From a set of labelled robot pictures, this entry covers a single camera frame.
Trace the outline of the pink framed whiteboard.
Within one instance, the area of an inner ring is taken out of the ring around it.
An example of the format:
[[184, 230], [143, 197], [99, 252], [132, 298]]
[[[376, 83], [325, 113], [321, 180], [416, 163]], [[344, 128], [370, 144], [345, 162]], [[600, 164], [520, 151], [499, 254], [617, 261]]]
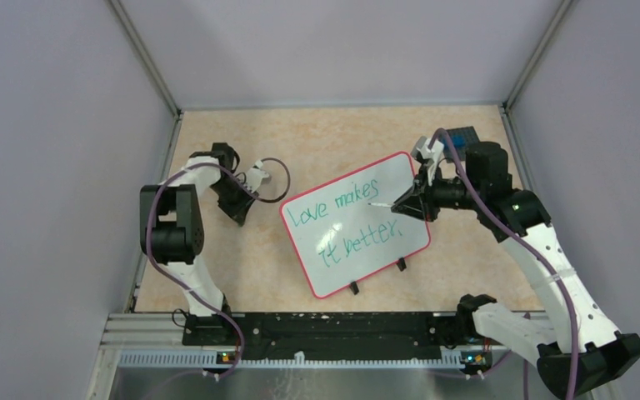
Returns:
[[279, 214], [314, 297], [426, 249], [428, 224], [368, 203], [389, 203], [411, 186], [411, 156], [395, 152], [284, 201]]

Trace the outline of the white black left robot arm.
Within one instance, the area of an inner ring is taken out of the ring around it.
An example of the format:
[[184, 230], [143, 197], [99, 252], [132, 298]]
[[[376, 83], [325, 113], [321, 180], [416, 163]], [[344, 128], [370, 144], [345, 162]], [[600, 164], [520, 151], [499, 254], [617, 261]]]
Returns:
[[156, 262], [157, 271], [182, 289], [188, 315], [205, 318], [202, 334], [218, 345], [231, 339], [234, 323], [220, 313], [226, 298], [203, 259], [205, 232], [199, 197], [212, 189], [218, 207], [242, 226], [258, 189], [270, 175], [261, 160], [238, 173], [238, 161], [233, 147], [215, 142], [211, 150], [193, 153], [172, 181], [145, 185], [139, 192], [143, 253]]

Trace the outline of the green white marker pen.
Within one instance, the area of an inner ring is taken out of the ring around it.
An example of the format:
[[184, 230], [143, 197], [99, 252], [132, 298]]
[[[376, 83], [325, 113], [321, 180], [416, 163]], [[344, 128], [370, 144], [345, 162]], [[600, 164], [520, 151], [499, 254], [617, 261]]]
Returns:
[[393, 203], [386, 203], [386, 202], [369, 202], [367, 205], [372, 207], [389, 208], [389, 209], [393, 207]]

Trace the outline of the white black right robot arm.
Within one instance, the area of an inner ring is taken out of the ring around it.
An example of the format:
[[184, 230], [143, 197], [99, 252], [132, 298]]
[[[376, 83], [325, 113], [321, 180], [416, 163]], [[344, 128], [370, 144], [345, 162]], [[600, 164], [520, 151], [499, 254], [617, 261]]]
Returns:
[[596, 304], [568, 261], [538, 196], [513, 186], [508, 153], [495, 142], [467, 146], [456, 177], [438, 166], [444, 145], [425, 137], [412, 157], [420, 168], [394, 213], [434, 221], [444, 208], [471, 210], [517, 263], [550, 321], [518, 316], [494, 297], [464, 295], [455, 331], [465, 343], [492, 339], [532, 364], [557, 398], [571, 399], [620, 378], [640, 358], [640, 337], [624, 333]]

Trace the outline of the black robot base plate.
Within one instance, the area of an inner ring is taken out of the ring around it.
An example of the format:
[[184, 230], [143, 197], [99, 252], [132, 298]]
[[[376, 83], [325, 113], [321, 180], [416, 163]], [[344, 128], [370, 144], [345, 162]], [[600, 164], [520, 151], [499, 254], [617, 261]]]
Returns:
[[185, 346], [240, 349], [242, 360], [285, 360], [301, 352], [310, 361], [435, 360], [473, 345], [451, 312], [246, 312], [186, 318]]

